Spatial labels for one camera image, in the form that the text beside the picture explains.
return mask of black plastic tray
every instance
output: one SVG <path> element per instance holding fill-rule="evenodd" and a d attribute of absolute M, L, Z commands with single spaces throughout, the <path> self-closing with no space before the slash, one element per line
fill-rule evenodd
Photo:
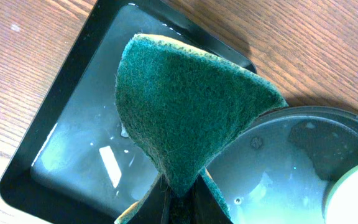
<path fill-rule="evenodd" d="M 114 103 L 122 51 L 138 32 L 176 38 L 255 72 L 160 1 L 99 0 L 1 179 L 9 205 L 52 223 L 112 223 L 144 196 L 157 171 L 125 137 Z M 323 224 L 327 191 L 355 165 L 358 116 L 310 106 L 260 117 L 208 170 L 234 223 Z"/>
<path fill-rule="evenodd" d="M 148 159 L 138 149 L 116 154 L 119 163 L 134 163 L 122 171 L 119 194 L 106 181 L 98 151 L 102 146 L 133 146 L 129 139 L 111 138 L 121 131 L 114 105 L 115 72 L 124 46 L 139 32 L 176 38 L 256 72 L 243 55 L 161 1 L 99 0 L 1 179 L 6 203 L 53 223 L 112 223 L 142 196 L 156 173 Z M 44 164 L 48 159 L 49 167 Z M 124 176 L 139 170 L 151 170 L 150 177 L 141 180 L 145 186 L 140 193 L 131 195 L 125 186 L 139 180 Z M 114 205 L 112 195 L 120 198 Z"/>

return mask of white container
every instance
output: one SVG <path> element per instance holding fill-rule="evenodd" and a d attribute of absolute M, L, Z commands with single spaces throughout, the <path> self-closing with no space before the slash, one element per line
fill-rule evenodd
<path fill-rule="evenodd" d="M 325 204 L 326 224 L 358 224 L 358 166 L 343 175 Z"/>

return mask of green sponge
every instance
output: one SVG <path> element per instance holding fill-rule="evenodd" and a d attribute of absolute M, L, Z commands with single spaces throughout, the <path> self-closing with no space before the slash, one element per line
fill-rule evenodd
<path fill-rule="evenodd" d="M 236 64 L 137 34 L 119 65 L 116 105 L 129 136 L 182 197 L 256 117 L 287 104 L 271 83 Z"/>
<path fill-rule="evenodd" d="M 202 176 L 205 184 L 211 191 L 213 197 L 215 198 L 218 205 L 221 207 L 225 216 L 230 218 L 229 215 L 229 207 L 223 198 L 223 194 L 212 180 L 212 177 L 208 173 L 206 169 L 202 169 L 200 171 L 200 175 Z M 145 197 L 142 200 L 131 205 L 124 213 L 122 213 L 114 222 L 114 224 L 125 224 L 128 223 L 129 220 L 139 211 L 141 206 L 143 206 L 146 198 L 150 195 L 150 192 L 155 187 L 156 184 L 159 184 L 161 174 L 157 176 L 154 183 L 152 184 L 150 190 L 146 193 Z M 174 197 L 171 202 L 172 206 L 170 207 L 170 224 L 190 224 L 193 207 L 191 204 L 191 198 L 189 198 L 189 194 L 184 197 Z"/>

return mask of sponge edge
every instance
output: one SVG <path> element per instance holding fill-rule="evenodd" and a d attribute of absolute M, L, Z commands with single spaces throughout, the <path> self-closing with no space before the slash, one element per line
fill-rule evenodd
<path fill-rule="evenodd" d="M 213 197 L 215 198 L 218 205 L 221 207 L 224 214 L 228 218 L 230 218 L 229 207 L 228 207 L 226 201 L 224 200 L 222 192 L 220 191 L 218 186 L 213 181 L 211 175 L 208 173 L 208 171 L 206 169 L 203 169 L 200 172 L 200 175 L 204 179 L 205 184 L 208 186 L 209 190 L 211 191 Z M 116 219 L 116 221 L 114 221 L 114 224 L 126 224 L 127 222 L 129 222 L 129 220 L 131 220 L 131 218 L 137 213 L 137 211 L 139 211 L 139 209 L 141 208 L 141 206 L 144 203 L 144 200 L 149 196 L 150 191 L 154 188 L 154 185 L 158 182 L 159 178 L 160 178 L 160 175 L 157 176 L 157 178 L 155 179 L 154 183 L 152 184 L 150 190 L 146 193 L 146 195 L 142 198 L 142 200 L 139 202 L 133 203 L 127 210 L 125 210 L 125 212 L 123 212 Z"/>
<path fill-rule="evenodd" d="M 181 197 L 256 117 L 287 104 L 271 83 L 232 62 L 137 34 L 119 65 L 116 105 L 129 136 Z"/>

